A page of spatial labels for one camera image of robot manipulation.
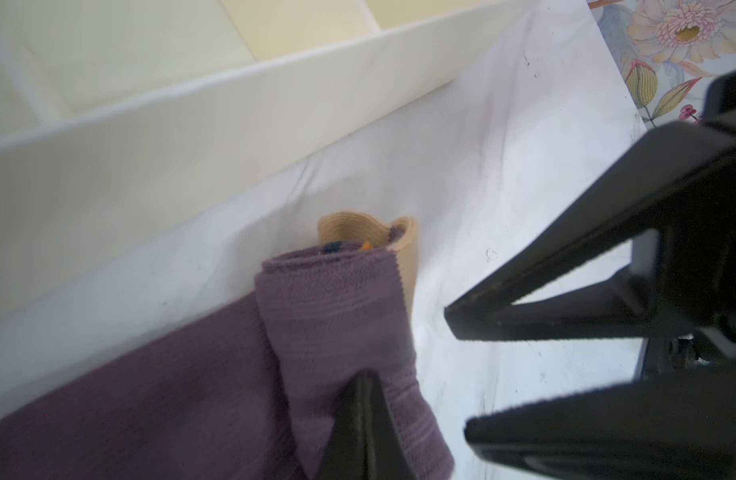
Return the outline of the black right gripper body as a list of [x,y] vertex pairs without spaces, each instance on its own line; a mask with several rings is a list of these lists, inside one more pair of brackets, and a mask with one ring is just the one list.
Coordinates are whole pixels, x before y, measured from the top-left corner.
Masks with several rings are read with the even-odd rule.
[[[736,70],[713,81],[704,112],[712,129],[736,137]],[[724,225],[711,226],[700,235],[703,246],[721,255],[712,286],[711,316],[689,334],[644,341],[636,370],[638,379],[736,359],[736,153],[728,159],[733,162],[726,170],[728,178],[709,188],[719,200],[729,202],[710,210],[726,215]]]

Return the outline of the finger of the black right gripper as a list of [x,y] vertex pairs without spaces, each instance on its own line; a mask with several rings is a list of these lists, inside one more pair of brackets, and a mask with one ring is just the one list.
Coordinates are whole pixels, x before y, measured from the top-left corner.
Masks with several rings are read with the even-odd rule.
[[736,365],[473,418],[465,438],[485,461],[556,479],[736,479]]
[[736,137],[673,123],[626,151],[530,245],[445,310],[461,340],[676,336],[711,316],[724,224],[709,188]]

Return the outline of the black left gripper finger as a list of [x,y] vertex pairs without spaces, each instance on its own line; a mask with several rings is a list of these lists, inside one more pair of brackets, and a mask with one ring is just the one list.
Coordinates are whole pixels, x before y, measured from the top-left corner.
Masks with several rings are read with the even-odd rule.
[[377,372],[358,372],[342,390],[320,480],[414,479]]

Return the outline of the purple sock with beige toe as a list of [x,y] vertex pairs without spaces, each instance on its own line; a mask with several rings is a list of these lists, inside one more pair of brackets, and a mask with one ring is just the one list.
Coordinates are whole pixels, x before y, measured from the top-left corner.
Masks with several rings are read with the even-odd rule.
[[318,479],[342,390],[378,373],[414,479],[455,461],[411,328],[419,225],[338,212],[247,296],[0,419],[0,479]]

